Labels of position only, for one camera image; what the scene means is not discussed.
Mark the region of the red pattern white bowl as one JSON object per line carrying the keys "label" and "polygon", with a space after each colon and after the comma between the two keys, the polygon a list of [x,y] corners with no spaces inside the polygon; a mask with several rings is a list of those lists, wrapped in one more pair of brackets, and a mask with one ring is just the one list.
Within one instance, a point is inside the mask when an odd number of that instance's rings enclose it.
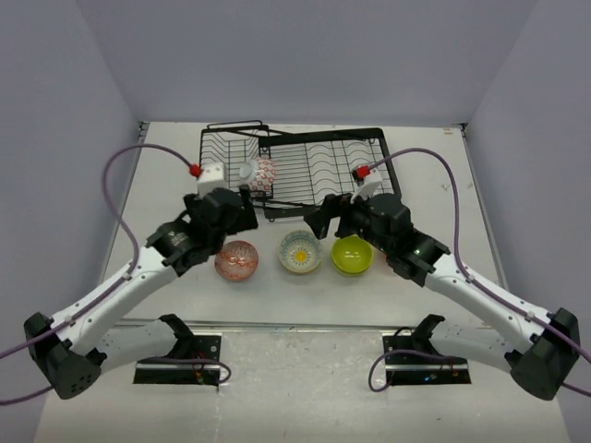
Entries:
{"label": "red pattern white bowl", "polygon": [[243,163],[238,169],[238,176],[243,185],[253,191],[271,191],[277,168],[273,160],[262,157]]}

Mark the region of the blue zigzag pattern bowl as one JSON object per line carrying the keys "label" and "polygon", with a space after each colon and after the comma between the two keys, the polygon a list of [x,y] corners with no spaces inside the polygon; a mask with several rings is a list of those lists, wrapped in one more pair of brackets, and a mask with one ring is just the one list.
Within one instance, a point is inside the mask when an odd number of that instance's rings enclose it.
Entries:
{"label": "blue zigzag pattern bowl", "polygon": [[215,256],[214,268],[228,281],[245,281],[256,271],[259,254],[255,246],[241,240],[229,242]]}

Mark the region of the yellow sun pattern bowl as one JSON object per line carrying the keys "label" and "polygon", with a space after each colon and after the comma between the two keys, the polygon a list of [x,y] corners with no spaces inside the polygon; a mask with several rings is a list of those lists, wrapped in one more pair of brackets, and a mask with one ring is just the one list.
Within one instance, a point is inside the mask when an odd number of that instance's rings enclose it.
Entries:
{"label": "yellow sun pattern bowl", "polygon": [[279,261],[286,270],[294,274],[314,271],[320,265],[322,256],[320,241],[310,231],[292,231],[279,244]]}

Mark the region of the lime green bowl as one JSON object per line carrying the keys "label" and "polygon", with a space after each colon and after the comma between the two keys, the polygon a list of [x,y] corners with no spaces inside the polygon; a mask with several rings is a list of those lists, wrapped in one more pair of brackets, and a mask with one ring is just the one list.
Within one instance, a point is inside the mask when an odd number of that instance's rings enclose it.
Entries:
{"label": "lime green bowl", "polygon": [[332,264],[341,266],[362,266],[372,264],[373,249],[365,240],[356,235],[336,240],[331,250]]}
{"label": "lime green bowl", "polygon": [[370,264],[363,264],[362,266],[341,266],[336,263],[334,263],[333,266],[341,275],[346,277],[356,277],[363,275],[371,267]]}

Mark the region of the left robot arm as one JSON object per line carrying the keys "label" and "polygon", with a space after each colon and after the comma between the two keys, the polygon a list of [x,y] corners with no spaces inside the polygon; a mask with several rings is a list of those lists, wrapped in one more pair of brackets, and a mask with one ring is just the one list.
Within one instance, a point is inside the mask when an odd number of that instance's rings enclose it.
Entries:
{"label": "left robot arm", "polygon": [[180,363],[191,355],[194,335],[174,314],[134,329],[114,328],[141,301],[219,253],[227,236],[258,226],[247,186],[188,194],[184,203],[185,210],[136,247],[111,278],[73,305],[25,321],[31,359],[60,399],[78,396],[121,365]]}

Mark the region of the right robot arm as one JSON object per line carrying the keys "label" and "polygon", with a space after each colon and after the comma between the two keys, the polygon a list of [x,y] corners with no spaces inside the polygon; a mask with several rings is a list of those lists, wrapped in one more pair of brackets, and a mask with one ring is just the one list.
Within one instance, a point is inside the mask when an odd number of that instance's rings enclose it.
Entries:
{"label": "right robot arm", "polygon": [[563,387],[579,357],[578,320],[570,311],[527,303],[472,271],[446,245],[417,230],[409,208],[394,194],[367,200],[328,195],[304,218],[318,239],[326,237],[332,219],[339,221],[337,237],[355,234],[369,242],[398,276],[448,297],[488,326],[483,332],[461,329],[429,315],[406,353],[424,363],[458,357],[496,367],[544,401]]}

